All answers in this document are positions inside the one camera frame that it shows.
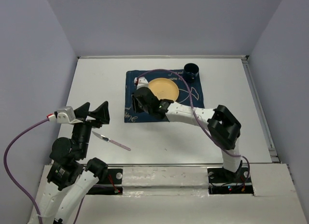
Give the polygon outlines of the dark blue patterned mug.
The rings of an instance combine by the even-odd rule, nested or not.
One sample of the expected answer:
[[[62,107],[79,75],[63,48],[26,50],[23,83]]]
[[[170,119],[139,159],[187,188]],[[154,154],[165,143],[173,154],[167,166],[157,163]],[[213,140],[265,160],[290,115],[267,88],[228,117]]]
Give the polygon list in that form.
[[[187,63],[183,68],[183,78],[186,82],[192,83],[199,74],[199,67],[194,63]]]

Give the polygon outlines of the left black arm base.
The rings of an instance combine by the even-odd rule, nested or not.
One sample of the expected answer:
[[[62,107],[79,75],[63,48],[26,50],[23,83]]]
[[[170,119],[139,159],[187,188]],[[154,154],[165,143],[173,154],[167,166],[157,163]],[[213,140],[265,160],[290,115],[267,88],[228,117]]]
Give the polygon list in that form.
[[[122,168],[109,168],[107,176],[104,179],[100,179],[99,182],[87,192],[87,195],[121,195],[123,193],[122,179]]]

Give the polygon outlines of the pink-handled metal knife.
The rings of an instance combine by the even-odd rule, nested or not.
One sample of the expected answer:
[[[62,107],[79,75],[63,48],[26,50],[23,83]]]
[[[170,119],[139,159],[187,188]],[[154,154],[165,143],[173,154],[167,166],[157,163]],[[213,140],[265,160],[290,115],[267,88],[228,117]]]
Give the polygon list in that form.
[[[104,136],[104,135],[101,135],[101,134],[99,134],[99,133],[97,133],[97,132],[95,132],[95,131],[92,131],[92,133],[93,133],[96,137],[98,137],[99,139],[101,139],[101,140],[103,140],[103,141],[105,141],[105,142],[109,142],[109,143],[114,144],[114,145],[116,145],[116,146],[118,146],[118,147],[120,147],[120,148],[123,148],[123,149],[127,150],[127,151],[131,151],[131,149],[130,149],[129,147],[127,147],[127,146],[125,146],[125,145],[123,145],[123,144],[120,144],[120,143],[118,143],[118,142],[116,142],[116,141],[114,141],[114,140],[112,140],[112,139],[110,139],[110,138],[108,138],[108,137],[106,137],[106,136]]]

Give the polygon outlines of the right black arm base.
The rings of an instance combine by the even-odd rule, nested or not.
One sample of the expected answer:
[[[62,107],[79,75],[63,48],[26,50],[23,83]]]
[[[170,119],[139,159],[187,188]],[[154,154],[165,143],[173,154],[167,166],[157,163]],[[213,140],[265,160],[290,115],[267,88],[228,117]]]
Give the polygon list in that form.
[[[208,168],[208,192],[210,195],[254,194],[252,180],[248,176],[248,168],[242,168],[240,175],[229,179],[223,168]]]

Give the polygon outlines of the yellow round plate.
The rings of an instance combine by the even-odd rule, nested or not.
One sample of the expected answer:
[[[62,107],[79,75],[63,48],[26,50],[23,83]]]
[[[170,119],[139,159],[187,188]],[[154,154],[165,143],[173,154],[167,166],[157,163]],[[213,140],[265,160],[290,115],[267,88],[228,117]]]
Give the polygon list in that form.
[[[176,101],[179,96],[178,86],[167,78],[153,79],[149,82],[148,87],[158,99]]]

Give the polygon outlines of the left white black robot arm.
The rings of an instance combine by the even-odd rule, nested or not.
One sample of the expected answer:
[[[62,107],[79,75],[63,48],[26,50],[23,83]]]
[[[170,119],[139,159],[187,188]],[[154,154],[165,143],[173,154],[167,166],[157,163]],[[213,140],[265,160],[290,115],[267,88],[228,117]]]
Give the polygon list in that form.
[[[53,163],[47,175],[47,183],[36,214],[31,224],[64,224],[74,208],[96,183],[106,180],[108,165],[98,158],[79,163],[87,155],[92,129],[101,128],[110,122],[109,103],[103,102],[90,111],[86,102],[77,109],[66,106],[47,115],[51,122],[73,126],[70,138],[61,137],[54,141],[49,155]]]

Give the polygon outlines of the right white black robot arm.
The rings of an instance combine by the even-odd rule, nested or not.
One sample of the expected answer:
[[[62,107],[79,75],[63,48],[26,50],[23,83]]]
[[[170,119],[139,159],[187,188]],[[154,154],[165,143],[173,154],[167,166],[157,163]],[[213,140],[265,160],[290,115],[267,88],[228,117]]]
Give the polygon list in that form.
[[[206,135],[222,152],[222,176],[232,182],[240,175],[242,160],[237,140],[241,124],[223,105],[215,109],[195,108],[169,99],[158,99],[147,87],[141,87],[132,94],[134,112],[145,112],[158,120],[185,123],[201,127]]]

